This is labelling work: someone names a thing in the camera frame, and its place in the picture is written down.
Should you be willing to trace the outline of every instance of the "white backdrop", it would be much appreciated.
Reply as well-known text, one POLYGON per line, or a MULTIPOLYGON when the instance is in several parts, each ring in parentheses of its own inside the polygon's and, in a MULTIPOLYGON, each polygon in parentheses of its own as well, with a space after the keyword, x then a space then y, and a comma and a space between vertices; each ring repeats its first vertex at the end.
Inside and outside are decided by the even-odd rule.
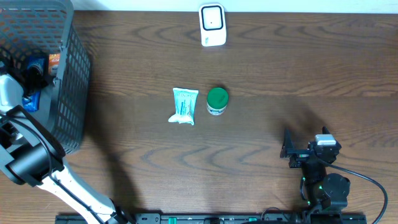
POLYGON ((218 2, 228 12, 398 13, 398 0, 72 0, 76 10, 197 11, 218 2))

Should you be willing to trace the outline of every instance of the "light blue packet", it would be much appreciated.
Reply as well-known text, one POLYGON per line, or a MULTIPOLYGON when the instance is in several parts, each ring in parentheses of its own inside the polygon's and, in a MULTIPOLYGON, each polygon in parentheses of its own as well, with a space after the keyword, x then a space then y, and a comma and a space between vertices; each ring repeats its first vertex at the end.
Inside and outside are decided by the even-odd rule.
POLYGON ((194 125, 193 114, 199 90, 188 90, 183 88, 173 88, 175 115, 169 118, 169 122, 188 123, 194 125))

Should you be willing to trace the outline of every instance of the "wooden table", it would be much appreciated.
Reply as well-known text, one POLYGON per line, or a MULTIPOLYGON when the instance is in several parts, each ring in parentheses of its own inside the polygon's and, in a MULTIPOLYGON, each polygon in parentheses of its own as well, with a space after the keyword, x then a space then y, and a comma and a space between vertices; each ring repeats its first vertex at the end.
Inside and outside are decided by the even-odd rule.
MULTIPOLYGON (((343 146, 335 164, 380 181, 390 199, 382 223, 396 223, 398 16, 226 17, 227 43, 204 48, 197 13, 76 12, 93 73, 81 151, 68 156, 73 169, 132 212, 298 209, 306 205, 301 171, 279 159, 283 128, 304 147, 325 125, 343 146), (194 126, 167 122, 175 86, 200 91, 194 126), (230 94, 219 117, 206 110, 214 86, 230 94)), ((344 175, 345 211, 371 223, 381 191, 344 175)), ((0 189, 1 223, 74 213, 4 175, 0 189)))

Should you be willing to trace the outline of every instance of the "green jar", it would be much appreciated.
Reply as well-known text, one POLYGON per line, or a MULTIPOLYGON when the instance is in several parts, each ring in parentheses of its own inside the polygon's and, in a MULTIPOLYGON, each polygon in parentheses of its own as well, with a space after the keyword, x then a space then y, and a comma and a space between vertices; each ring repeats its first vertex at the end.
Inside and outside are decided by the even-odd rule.
POLYGON ((212 115, 221 115, 226 109, 229 96, 223 88, 214 88, 207 95, 207 111, 212 115))

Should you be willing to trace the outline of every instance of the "gray plastic basket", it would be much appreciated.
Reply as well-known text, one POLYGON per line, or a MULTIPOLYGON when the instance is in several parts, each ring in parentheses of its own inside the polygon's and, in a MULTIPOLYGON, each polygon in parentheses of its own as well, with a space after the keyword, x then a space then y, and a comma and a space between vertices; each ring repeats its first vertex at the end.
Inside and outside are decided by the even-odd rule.
POLYGON ((21 67, 31 54, 61 53, 54 85, 42 90, 39 120, 70 154, 78 150, 85 118, 91 63, 72 26, 69 0, 0 0, 0 54, 21 67))

